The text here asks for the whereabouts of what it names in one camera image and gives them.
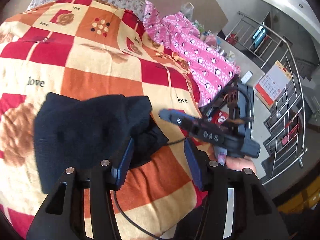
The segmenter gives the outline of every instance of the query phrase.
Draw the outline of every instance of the rose print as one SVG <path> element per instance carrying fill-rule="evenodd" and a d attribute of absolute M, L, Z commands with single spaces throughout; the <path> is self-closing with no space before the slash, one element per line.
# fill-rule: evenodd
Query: rose print
<path fill-rule="evenodd" d="M 132 49 L 134 53 L 137 53 L 138 55 L 142 56 L 142 52 L 138 49 L 137 46 L 130 44 L 130 49 Z"/>
<path fill-rule="evenodd" d="M 21 166 L 25 158 L 33 153 L 32 104 L 22 103 L 6 111 L 0 123 L 0 150 L 4 152 L 4 163 Z"/>
<path fill-rule="evenodd" d="M 13 37 L 12 33 L 0 33 L 0 43 L 11 42 Z"/>
<path fill-rule="evenodd" d="M 59 25 L 67 25 L 73 22 L 74 19 L 74 14 L 73 13 L 63 13 L 60 14 L 57 18 L 57 24 Z"/>

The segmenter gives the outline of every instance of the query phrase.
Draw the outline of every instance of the metal screw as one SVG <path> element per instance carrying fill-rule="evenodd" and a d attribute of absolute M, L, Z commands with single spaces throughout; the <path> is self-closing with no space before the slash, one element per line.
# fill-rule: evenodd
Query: metal screw
<path fill-rule="evenodd" d="M 108 166 L 110 164 L 109 160 L 103 160 L 100 162 L 101 166 Z"/>
<path fill-rule="evenodd" d="M 245 173 L 245 174 L 248 174 L 248 175 L 251 175 L 251 174 L 252 174 L 252 170 L 249 169 L 249 168 L 245 168 L 245 169 L 244 169 L 244 173 Z"/>
<path fill-rule="evenodd" d="M 211 167 L 217 167 L 218 166 L 218 163 L 216 161 L 209 161 L 209 165 Z"/>
<path fill-rule="evenodd" d="M 67 169 L 66 169 L 66 174 L 71 174 L 71 173 L 73 173 L 74 171 L 75 171 L 75 169 L 72 168 L 72 167 L 67 168 Z"/>

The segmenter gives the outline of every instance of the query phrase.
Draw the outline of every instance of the plastic bag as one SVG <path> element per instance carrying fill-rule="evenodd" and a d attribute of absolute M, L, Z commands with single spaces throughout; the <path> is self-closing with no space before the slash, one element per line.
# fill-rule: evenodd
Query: plastic bag
<path fill-rule="evenodd" d="M 185 17 L 191 21 L 192 20 L 192 15 L 193 15 L 193 10 L 194 7 L 192 5 L 192 3 L 186 3 L 184 5 L 181 6 L 181 12 L 185 15 Z"/>
<path fill-rule="evenodd" d="M 217 44 L 217 35 L 218 35 L 218 32 L 206 36 L 204 43 L 206 43 L 209 46 L 217 47 L 217 45 L 218 45 Z"/>
<path fill-rule="evenodd" d="M 200 33 L 204 33 L 204 31 L 205 31 L 204 25 L 202 25 L 201 23 L 199 23 L 197 20 L 195 20 L 195 22 L 193 23 L 193 25 L 199 30 Z"/>

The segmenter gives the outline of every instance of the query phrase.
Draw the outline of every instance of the window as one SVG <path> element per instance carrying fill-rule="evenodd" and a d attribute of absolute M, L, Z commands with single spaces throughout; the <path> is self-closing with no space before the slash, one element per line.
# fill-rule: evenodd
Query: window
<path fill-rule="evenodd" d="M 260 25 L 260 27 L 258 28 L 256 33 L 252 36 L 252 41 L 254 42 L 254 45 L 253 45 L 254 46 L 254 50 L 257 49 L 257 47 L 259 47 L 259 45 L 261 44 L 261 42 L 265 38 L 267 31 L 268 30 L 266 30 L 265 27 Z"/>

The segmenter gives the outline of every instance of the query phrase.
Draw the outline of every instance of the black cable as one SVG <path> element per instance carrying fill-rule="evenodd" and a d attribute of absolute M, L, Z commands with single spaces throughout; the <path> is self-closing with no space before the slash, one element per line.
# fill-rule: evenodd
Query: black cable
<path fill-rule="evenodd" d="M 169 142 L 169 143 L 167 143 L 167 144 L 166 144 L 166 146 L 169 146 L 169 145 L 173 145 L 173 144 L 177 144 L 177 143 L 183 142 L 185 139 L 186 139 L 186 137 L 185 137 L 185 138 L 182 138 L 182 139 L 180 139 L 180 140 L 174 141 L 174 142 Z"/>
<path fill-rule="evenodd" d="M 118 208 L 118 210 L 120 211 L 120 213 L 123 215 L 123 217 L 128 220 L 128 222 L 130 224 L 132 224 L 133 226 L 135 226 L 137 229 L 139 229 L 140 231 L 144 232 L 145 234 L 147 234 L 148 236 L 151 236 L 155 239 L 158 239 L 158 240 L 170 240 L 170 239 L 173 239 L 173 238 L 169 238 L 169 239 L 166 239 L 166 238 L 161 238 L 159 236 L 156 236 L 150 232 L 148 232 L 147 230 L 143 229 L 141 226 L 137 225 L 135 222 L 133 222 L 125 213 L 124 211 L 121 209 L 120 205 L 119 205 L 119 202 L 118 202 L 118 199 L 117 199 L 117 193 L 116 191 L 113 192 L 113 197 L 115 199 L 115 203 L 116 203 L 116 206 Z"/>

